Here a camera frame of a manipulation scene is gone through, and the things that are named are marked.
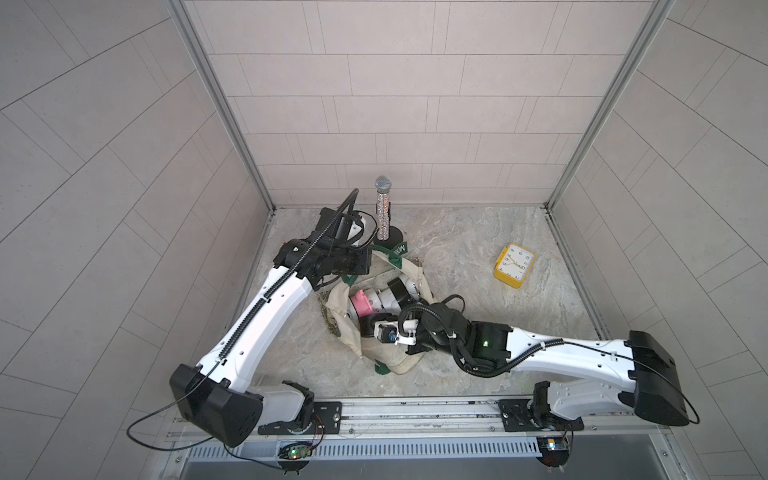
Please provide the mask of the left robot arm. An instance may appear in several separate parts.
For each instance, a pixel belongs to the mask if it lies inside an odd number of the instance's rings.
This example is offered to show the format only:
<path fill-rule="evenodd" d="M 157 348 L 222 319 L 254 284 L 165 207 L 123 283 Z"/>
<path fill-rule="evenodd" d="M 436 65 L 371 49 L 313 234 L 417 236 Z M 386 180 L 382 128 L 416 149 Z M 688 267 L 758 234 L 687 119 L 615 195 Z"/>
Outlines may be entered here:
<path fill-rule="evenodd" d="M 220 342 L 196 365 L 181 364 L 171 375 L 181 416 L 228 447 L 264 425 L 306 429 L 313 392 L 289 381 L 255 388 L 253 376 L 282 326 L 325 276 L 364 275 L 371 259 L 369 247 L 309 239 L 284 244 L 257 295 Z"/>

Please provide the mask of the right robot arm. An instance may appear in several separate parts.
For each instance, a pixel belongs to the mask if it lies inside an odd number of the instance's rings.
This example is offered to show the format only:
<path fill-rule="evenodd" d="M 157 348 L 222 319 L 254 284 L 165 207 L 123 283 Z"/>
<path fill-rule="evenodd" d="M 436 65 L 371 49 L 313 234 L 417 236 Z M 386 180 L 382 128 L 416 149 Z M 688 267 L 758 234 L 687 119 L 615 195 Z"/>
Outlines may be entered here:
<path fill-rule="evenodd" d="M 674 358 L 647 332 L 632 330 L 625 340 L 562 338 L 470 321 L 445 303 L 404 307 L 397 329 L 399 342 L 443 351 L 461 371 L 477 378 L 515 370 L 568 377 L 566 383 L 539 386 L 530 407 L 536 418 L 576 420 L 631 412 L 650 423 L 674 427 L 701 420 L 682 391 Z"/>

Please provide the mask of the black and white alarm clock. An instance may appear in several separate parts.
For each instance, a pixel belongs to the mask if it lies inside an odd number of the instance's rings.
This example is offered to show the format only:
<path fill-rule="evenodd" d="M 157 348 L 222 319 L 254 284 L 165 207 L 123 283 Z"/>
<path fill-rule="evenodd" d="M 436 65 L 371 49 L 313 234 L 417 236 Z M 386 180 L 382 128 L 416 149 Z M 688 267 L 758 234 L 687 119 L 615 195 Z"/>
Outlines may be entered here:
<path fill-rule="evenodd" d="M 390 280 L 377 295 L 378 310 L 389 314 L 399 314 L 406 306 L 422 299 L 415 282 L 404 274 Z"/>

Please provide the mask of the canvas bag with green handles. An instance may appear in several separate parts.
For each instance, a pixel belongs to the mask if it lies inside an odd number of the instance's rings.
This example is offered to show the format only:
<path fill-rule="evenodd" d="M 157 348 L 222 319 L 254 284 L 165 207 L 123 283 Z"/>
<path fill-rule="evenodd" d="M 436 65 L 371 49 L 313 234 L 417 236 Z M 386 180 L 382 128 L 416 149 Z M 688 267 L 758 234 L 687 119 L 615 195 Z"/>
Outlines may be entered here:
<path fill-rule="evenodd" d="M 405 243 L 394 250 L 375 245 L 372 251 L 374 275 L 365 279 L 361 285 L 357 284 L 355 276 L 345 277 L 330 290 L 324 303 L 325 313 L 338 340 L 355 355 L 371 361 L 376 372 L 381 375 L 404 375 L 419 363 L 424 354 L 416 349 L 416 344 L 382 344 L 374 337 L 375 322 L 397 321 L 402 312 L 380 312 L 377 292 L 384 289 L 390 280 L 404 274 L 415 282 L 422 297 L 419 302 L 430 304 L 436 301 L 424 269 L 419 262 L 408 259 L 407 255 L 408 245 Z M 348 313 L 349 297 L 359 290 L 366 291 L 375 313 L 354 319 Z"/>

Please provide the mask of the rhinestone stand with black base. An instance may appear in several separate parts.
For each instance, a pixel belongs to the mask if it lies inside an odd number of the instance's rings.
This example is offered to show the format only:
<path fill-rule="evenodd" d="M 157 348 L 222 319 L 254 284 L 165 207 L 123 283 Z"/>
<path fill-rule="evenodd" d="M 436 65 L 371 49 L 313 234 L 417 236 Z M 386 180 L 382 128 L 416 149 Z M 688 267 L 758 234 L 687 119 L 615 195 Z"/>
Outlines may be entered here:
<path fill-rule="evenodd" d="M 376 178 L 375 218 L 377 229 L 374 243 L 389 250 L 394 250 L 405 241 L 405 238 L 403 232 L 391 223 L 391 188 L 392 181 L 388 176 L 380 175 Z"/>

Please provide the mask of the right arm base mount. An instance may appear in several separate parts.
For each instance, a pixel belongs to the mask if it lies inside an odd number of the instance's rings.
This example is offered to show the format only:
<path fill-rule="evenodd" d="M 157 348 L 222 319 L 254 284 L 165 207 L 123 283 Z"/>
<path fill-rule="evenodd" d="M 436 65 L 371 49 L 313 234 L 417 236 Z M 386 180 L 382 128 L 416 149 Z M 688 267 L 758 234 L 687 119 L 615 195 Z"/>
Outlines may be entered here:
<path fill-rule="evenodd" d="M 497 402 L 506 432 L 582 431 L 581 418 L 567 420 L 555 415 L 549 406 L 549 381 L 535 384 L 531 398 L 501 399 Z"/>

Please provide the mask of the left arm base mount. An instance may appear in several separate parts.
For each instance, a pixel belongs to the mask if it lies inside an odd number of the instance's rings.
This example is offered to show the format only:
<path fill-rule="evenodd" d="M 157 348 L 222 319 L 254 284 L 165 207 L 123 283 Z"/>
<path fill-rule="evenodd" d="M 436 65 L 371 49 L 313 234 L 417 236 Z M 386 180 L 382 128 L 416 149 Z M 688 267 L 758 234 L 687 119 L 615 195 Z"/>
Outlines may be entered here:
<path fill-rule="evenodd" d="M 301 407 L 291 421 L 278 421 L 259 426 L 259 435 L 338 434 L 343 404 L 338 401 L 313 401 Z"/>

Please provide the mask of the aluminium rail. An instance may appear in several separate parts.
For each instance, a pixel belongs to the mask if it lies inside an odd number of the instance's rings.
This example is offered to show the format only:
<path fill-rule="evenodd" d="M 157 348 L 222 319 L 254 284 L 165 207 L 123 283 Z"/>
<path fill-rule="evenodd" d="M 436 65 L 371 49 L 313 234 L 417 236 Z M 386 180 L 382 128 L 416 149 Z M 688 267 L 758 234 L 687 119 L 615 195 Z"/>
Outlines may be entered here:
<path fill-rule="evenodd" d="M 256 440 L 354 440 L 374 438 L 470 438 L 500 436 L 554 436 L 667 433 L 630 414 L 584 416 L 566 425 L 548 420 L 533 423 L 529 398 L 512 396 L 328 398 L 314 402 L 321 423 L 304 430 L 257 427 L 246 437 Z"/>

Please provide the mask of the yellow square alarm clock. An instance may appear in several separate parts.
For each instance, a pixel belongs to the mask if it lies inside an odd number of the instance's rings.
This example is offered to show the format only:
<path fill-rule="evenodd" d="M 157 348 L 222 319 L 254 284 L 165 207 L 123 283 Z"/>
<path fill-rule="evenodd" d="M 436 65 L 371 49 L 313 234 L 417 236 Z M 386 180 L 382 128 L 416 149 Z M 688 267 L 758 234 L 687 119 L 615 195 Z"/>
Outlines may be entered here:
<path fill-rule="evenodd" d="M 493 277 L 502 283 L 520 289 L 532 270 L 536 255 L 511 243 L 499 254 L 493 270 Z"/>

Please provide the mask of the pink twin-bell alarm clock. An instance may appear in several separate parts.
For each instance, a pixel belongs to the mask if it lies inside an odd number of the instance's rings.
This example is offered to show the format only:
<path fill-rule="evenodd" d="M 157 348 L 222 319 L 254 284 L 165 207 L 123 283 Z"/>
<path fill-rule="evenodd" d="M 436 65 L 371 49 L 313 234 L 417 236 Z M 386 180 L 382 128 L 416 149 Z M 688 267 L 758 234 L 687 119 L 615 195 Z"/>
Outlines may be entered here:
<path fill-rule="evenodd" d="M 367 317 L 375 313 L 375 308 L 366 295 L 365 290 L 359 290 L 349 297 L 348 313 L 354 319 Z"/>

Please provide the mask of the right circuit board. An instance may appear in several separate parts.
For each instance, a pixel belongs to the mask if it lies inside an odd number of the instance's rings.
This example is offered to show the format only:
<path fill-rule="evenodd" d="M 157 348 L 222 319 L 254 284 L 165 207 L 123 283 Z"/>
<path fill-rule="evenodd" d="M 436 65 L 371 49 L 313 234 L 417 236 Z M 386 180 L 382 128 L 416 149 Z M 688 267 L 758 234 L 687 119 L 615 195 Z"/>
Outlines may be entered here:
<path fill-rule="evenodd" d="M 548 468 L 562 469 L 569 461 L 570 442 L 565 437 L 537 437 L 540 456 L 537 460 Z"/>

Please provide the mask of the left green circuit board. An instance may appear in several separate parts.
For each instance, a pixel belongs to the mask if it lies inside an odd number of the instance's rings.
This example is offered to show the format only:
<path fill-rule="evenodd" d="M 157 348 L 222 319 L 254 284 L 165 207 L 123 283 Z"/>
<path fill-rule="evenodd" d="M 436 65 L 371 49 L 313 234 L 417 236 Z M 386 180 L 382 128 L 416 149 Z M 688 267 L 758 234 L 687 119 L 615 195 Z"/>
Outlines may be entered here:
<path fill-rule="evenodd" d="M 284 461 L 304 461 L 313 454 L 314 446 L 310 442 L 295 442 L 284 445 L 278 451 L 278 458 Z"/>

